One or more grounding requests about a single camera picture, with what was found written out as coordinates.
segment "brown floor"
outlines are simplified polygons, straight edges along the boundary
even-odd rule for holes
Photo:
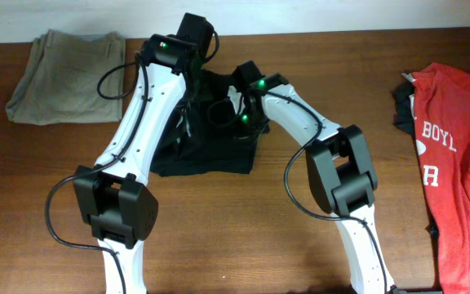
[[[141,43],[127,43],[130,60]],[[29,49],[28,43],[0,45],[0,293],[101,293],[102,256],[56,243],[47,233],[43,206],[59,179],[78,164],[93,164],[118,124],[8,122],[5,103]],[[433,61],[470,72],[470,29],[224,37],[207,68],[230,73],[250,59],[265,74],[288,77],[328,119],[365,132],[379,177],[376,224],[388,269],[401,288],[436,286],[415,148],[392,126],[391,91],[404,82],[400,73]],[[125,84],[132,79],[130,70]],[[160,203],[144,249],[144,280],[152,293],[306,292],[349,285],[335,225],[304,215],[284,192],[282,173],[298,146],[277,124],[271,128],[249,176],[151,175],[149,188]],[[290,181],[316,210],[303,161]],[[71,188],[56,195],[52,215],[61,236],[95,243]]]

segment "black cable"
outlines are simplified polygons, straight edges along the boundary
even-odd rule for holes
[[[139,114],[138,114],[137,119],[135,121],[135,125],[134,125],[133,129],[131,130],[131,133],[128,137],[128,140],[124,144],[124,147],[122,147],[122,149],[121,149],[121,151],[119,152],[118,155],[114,155],[113,159],[109,163],[106,163],[105,165],[103,165],[102,167],[99,167],[99,168],[97,168],[93,171],[90,171],[86,174],[83,174],[83,175],[72,175],[72,176],[66,177],[63,180],[61,180],[59,183],[57,183],[50,190],[50,193],[47,196],[47,202],[45,204],[45,222],[47,223],[48,232],[54,238],[54,240],[57,241],[58,243],[62,244],[62,245],[65,245],[65,246],[71,247],[71,248],[97,250],[97,251],[102,251],[102,252],[109,253],[112,256],[113,261],[115,262],[115,265],[117,266],[117,271],[119,273],[119,278],[121,279],[121,284],[122,284],[122,292],[124,294],[126,294],[126,282],[124,280],[124,275],[122,273],[121,264],[120,264],[119,259],[117,257],[117,253],[114,250],[112,250],[110,248],[106,248],[106,247],[85,245],[85,244],[77,244],[77,243],[71,243],[71,242],[63,240],[61,237],[59,237],[59,235],[57,235],[57,233],[54,231],[54,228],[52,227],[52,223],[51,223],[51,220],[50,220],[50,206],[51,206],[51,201],[52,201],[52,198],[54,197],[55,192],[57,192],[57,190],[59,188],[61,188],[63,185],[65,185],[65,184],[67,184],[67,183],[69,183],[73,180],[77,180],[77,179],[80,179],[80,178],[83,178],[83,177],[93,175],[97,172],[101,172],[101,171],[111,167],[113,164],[115,164],[118,161],[122,160],[122,157],[127,152],[128,148],[130,148],[131,142],[134,140],[135,134],[137,133],[137,130],[139,129],[140,122],[141,122],[141,120],[144,116],[144,111],[146,110],[146,105],[148,103],[148,74],[146,72],[146,67],[144,66],[144,63],[143,63],[142,59],[140,58],[139,53],[135,53],[135,58],[136,58],[136,63],[139,63],[141,69],[143,70],[144,95],[143,95],[143,99],[142,99],[143,103],[140,107],[140,111],[139,111]]]
[[[281,98],[283,100],[286,100],[289,103],[293,103],[294,105],[299,106],[301,109],[303,109],[305,112],[307,112],[309,115],[311,115],[315,119],[315,121],[317,122],[317,132],[306,144],[304,144],[302,147],[300,147],[300,149],[293,155],[293,157],[291,157],[290,161],[286,165],[286,170],[284,171],[284,188],[286,189],[286,193],[290,197],[291,202],[293,202],[293,204],[296,205],[297,208],[300,209],[300,211],[307,214],[308,216],[311,216],[311,217],[314,217],[318,220],[323,220],[323,221],[356,221],[359,224],[361,224],[366,229],[367,233],[369,234],[371,242],[373,243],[373,247],[375,248],[376,256],[379,258],[380,268],[382,269],[382,275],[384,277],[384,292],[387,292],[387,290],[388,290],[388,278],[387,278],[387,275],[386,275],[386,272],[385,272],[384,263],[382,262],[382,256],[380,255],[379,245],[375,241],[375,236],[373,235],[373,232],[371,231],[370,227],[367,225],[367,221],[361,220],[361,219],[353,217],[353,216],[322,216],[322,215],[319,215],[315,212],[309,211],[306,207],[302,206],[302,204],[300,204],[297,201],[297,199],[295,198],[295,196],[291,193],[290,184],[289,184],[289,180],[288,180],[289,175],[290,175],[290,169],[293,166],[293,163],[295,162],[295,160],[322,133],[322,122],[321,122],[320,118],[318,118],[318,116],[313,111],[311,111],[311,109],[309,109],[305,105],[299,103],[298,101],[293,100],[291,97],[280,95],[280,94],[273,93],[273,92],[270,92],[270,91],[265,91],[265,90],[262,90],[262,89],[259,89],[259,88],[251,88],[251,89],[260,92],[262,95],[269,94],[271,96],[275,96],[277,98]]]
[[[131,85],[131,88],[128,92],[126,93],[122,93],[120,95],[117,95],[117,96],[106,96],[105,94],[103,94],[101,92],[101,86],[104,82],[104,80],[110,75],[110,74],[113,74],[115,73],[117,70],[119,69],[124,69],[128,66],[131,66],[131,65],[135,65],[135,78],[134,78],[134,82],[133,82],[133,85]],[[101,79],[99,80],[99,82],[97,83],[97,94],[99,94],[99,96],[101,96],[101,98],[104,98],[106,100],[119,100],[119,99],[122,99],[122,98],[125,98],[127,97],[128,95],[130,95],[134,90],[135,90],[135,85],[137,83],[137,78],[139,77],[139,60],[137,58],[135,58],[135,61],[134,62],[131,62],[131,63],[127,63],[127,64],[124,64],[124,65],[119,65],[119,66],[116,66],[114,67],[113,69],[109,70],[107,73],[104,74],[104,76],[101,77]]]
[[[211,53],[210,56],[208,56],[207,58],[204,59],[205,64],[210,62],[210,60],[212,60],[213,57],[215,57],[215,55],[217,55],[217,51],[219,50],[219,47],[220,47],[219,35],[217,34],[216,31],[213,31],[213,36],[215,37],[215,49],[213,50],[213,53]]]
[[[222,100],[216,101],[213,104],[211,104],[210,106],[208,106],[208,109],[206,110],[206,119],[208,120],[208,122],[212,126],[214,126],[216,128],[229,127],[229,126],[233,125],[237,121],[239,116],[241,115],[241,113],[242,113],[242,102],[243,101],[244,101],[244,93],[241,93],[241,99],[238,101],[238,111],[235,114],[235,116],[229,122],[218,124],[217,122],[214,122],[213,119],[211,119],[211,109],[213,109],[214,106],[217,106],[220,103],[229,102],[229,98],[224,98]]]

